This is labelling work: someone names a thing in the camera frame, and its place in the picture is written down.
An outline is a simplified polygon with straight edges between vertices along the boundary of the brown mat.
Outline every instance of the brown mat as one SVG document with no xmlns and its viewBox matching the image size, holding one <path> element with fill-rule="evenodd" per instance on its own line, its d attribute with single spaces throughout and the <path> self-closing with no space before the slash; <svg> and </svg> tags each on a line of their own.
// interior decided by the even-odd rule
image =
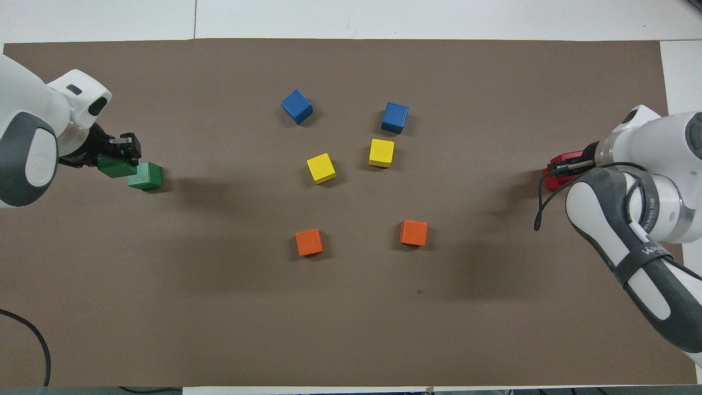
<svg viewBox="0 0 702 395">
<path fill-rule="evenodd" d="M 532 231 L 538 170 L 644 103 L 665 114 L 656 42 L 194 40 L 6 45 L 48 81 L 112 90 L 160 193 L 61 167 L 0 212 L 0 305 L 32 320 L 54 385 L 695 382 L 589 244 L 564 196 Z M 314 114 L 280 107 L 300 89 Z M 387 101 L 410 107 L 381 131 Z M 372 138 L 395 163 L 367 164 Z M 338 177 L 313 184 L 329 153 Z M 400 245 L 404 219 L 430 225 Z M 320 228 L 326 251 L 296 255 Z M 41 350 L 0 320 L 0 383 Z"/>
</svg>

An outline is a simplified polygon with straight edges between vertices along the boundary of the yellow block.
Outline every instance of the yellow block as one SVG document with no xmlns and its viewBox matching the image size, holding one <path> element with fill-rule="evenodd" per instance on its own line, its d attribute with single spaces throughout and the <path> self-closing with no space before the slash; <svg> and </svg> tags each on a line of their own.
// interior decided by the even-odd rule
<svg viewBox="0 0 702 395">
<path fill-rule="evenodd" d="M 320 184 L 336 177 L 336 171 L 334 171 L 334 166 L 331 164 L 328 153 L 323 153 L 320 156 L 308 159 L 307 167 L 310 168 L 314 183 Z"/>
<path fill-rule="evenodd" d="M 374 138 L 371 140 L 371 156 L 368 158 L 368 164 L 371 166 L 390 167 L 394 150 L 394 141 Z"/>
</svg>

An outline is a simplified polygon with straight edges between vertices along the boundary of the green cube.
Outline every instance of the green cube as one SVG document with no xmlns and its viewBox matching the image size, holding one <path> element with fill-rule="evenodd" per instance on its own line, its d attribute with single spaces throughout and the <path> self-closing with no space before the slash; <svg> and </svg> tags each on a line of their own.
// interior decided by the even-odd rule
<svg viewBox="0 0 702 395">
<path fill-rule="evenodd" d="M 98 158 L 98 170 L 105 173 L 111 179 L 136 174 L 136 166 L 133 166 L 123 160 L 112 159 L 109 157 Z"/>
<path fill-rule="evenodd" d="M 136 174 L 127 177 L 127 184 L 130 187 L 149 190 L 161 186 L 161 167 L 158 164 L 142 162 L 136 169 Z"/>
</svg>

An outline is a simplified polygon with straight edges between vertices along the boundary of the orange cube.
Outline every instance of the orange cube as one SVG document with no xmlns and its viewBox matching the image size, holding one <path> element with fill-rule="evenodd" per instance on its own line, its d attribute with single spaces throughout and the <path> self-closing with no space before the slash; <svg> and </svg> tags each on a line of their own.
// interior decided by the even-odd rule
<svg viewBox="0 0 702 395">
<path fill-rule="evenodd" d="M 399 241 L 403 244 L 426 245 L 428 229 L 429 226 L 426 222 L 407 219 L 402 222 L 402 229 L 399 232 Z"/>
<path fill-rule="evenodd" d="M 319 229 L 295 233 L 295 241 L 298 243 L 298 253 L 301 257 L 324 251 Z"/>
</svg>

